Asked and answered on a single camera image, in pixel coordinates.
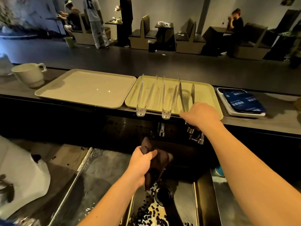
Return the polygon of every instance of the wall picture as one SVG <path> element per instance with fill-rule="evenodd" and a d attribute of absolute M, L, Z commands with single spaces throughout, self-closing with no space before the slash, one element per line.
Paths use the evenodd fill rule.
<path fill-rule="evenodd" d="M 291 6 L 295 0 L 282 0 L 281 5 Z"/>

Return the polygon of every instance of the man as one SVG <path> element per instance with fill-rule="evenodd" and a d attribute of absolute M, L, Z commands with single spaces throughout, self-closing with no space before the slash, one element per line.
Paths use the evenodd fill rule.
<path fill-rule="evenodd" d="M 64 25 L 64 29 L 67 31 L 67 33 L 71 37 L 73 37 L 73 39 L 75 39 L 71 30 L 81 30 L 82 29 L 82 26 L 80 25 L 80 19 L 79 19 L 80 11 L 73 6 L 72 1 L 70 1 L 70 0 L 65 0 L 65 7 L 68 8 L 71 11 L 71 13 L 64 13 L 64 12 L 60 11 L 60 13 L 63 16 L 58 14 L 58 18 L 61 18 L 68 22 L 68 25 Z"/>
<path fill-rule="evenodd" d="M 122 26 L 123 26 L 123 38 L 120 43 L 128 47 L 130 45 L 129 36 L 132 34 L 132 22 L 133 22 L 133 10 L 131 0 L 120 0 L 120 5 L 117 11 L 121 11 Z"/>
<path fill-rule="evenodd" d="M 84 12 L 89 18 L 93 39 L 97 49 L 100 48 L 99 35 L 102 36 L 106 49 L 109 49 L 109 41 L 103 27 L 103 19 L 98 0 L 83 0 Z"/>
<path fill-rule="evenodd" d="M 196 102 L 180 116 L 210 141 L 231 191 L 253 226 L 301 225 L 301 194 L 236 139 L 214 107 Z M 78 226 L 119 225 L 156 155 L 157 150 L 144 155 L 137 147 L 125 173 Z"/>
<path fill-rule="evenodd" d="M 240 44 L 240 40 L 242 38 L 243 33 L 243 19 L 240 15 L 240 9 L 237 8 L 228 17 L 229 22 L 227 30 L 233 31 L 234 33 L 232 35 L 223 36 L 221 47 L 219 50 L 221 55 L 227 54 L 227 51 L 232 49 L 236 44 Z"/>

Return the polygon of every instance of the white shorts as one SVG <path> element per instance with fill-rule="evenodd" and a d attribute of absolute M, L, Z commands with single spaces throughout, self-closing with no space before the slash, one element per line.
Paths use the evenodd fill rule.
<path fill-rule="evenodd" d="M 71 27 L 71 25 L 66 25 L 66 29 L 68 29 L 68 30 L 72 30 L 72 27 Z"/>

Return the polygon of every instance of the beige tray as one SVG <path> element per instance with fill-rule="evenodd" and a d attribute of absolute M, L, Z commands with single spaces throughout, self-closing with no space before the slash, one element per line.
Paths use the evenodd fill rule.
<path fill-rule="evenodd" d="M 38 89 L 35 95 L 115 109 L 122 106 L 135 82 L 133 76 L 73 69 Z"/>
<path fill-rule="evenodd" d="M 158 78 L 159 84 L 155 84 L 154 91 L 152 93 L 150 104 L 147 108 L 149 111 L 154 112 L 162 112 L 162 78 Z M 177 84 L 177 79 L 168 79 L 165 78 L 166 88 L 173 88 Z M 152 76 L 144 76 L 143 80 L 143 87 L 146 93 L 142 94 L 141 100 L 146 100 L 146 95 L 150 91 L 150 88 L 153 83 L 157 83 L 156 77 Z M 183 81 L 182 83 L 182 90 L 188 90 L 191 92 L 192 84 L 195 85 L 195 102 L 206 102 L 209 105 L 213 106 L 218 113 L 220 114 L 220 119 L 223 118 L 223 113 L 219 102 L 217 100 L 214 88 L 212 85 L 206 83 L 197 83 L 197 82 L 190 82 L 190 81 Z M 128 96 L 126 97 L 125 103 L 130 108 L 136 108 L 137 106 L 137 99 L 139 94 L 139 89 L 141 85 L 141 76 L 137 79 L 135 86 L 132 88 Z M 190 97 L 189 100 L 184 102 L 185 105 L 190 109 L 192 106 L 192 98 Z M 172 114 L 179 115 L 182 111 L 182 104 L 180 97 L 177 97 L 176 104 L 174 109 L 172 110 Z"/>

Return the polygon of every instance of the dark floor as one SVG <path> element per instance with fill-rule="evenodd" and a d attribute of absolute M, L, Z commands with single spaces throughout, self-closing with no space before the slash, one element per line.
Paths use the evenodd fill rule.
<path fill-rule="evenodd" d="M 7 53 L 11 62 L 19 64 L 45 63 L 47 67 L 63 69 L 158 75 L 214 86 L 301 95 L 301 67 L 291 69 L 287 61 L 242 60 L 167 51 L 149 53 L 114 46 L 109 50 L 97 50 L 93 45 L 79 45 L 70 50 L 65 42 L 40 39 L 0 39 L 0 52 Z"/>

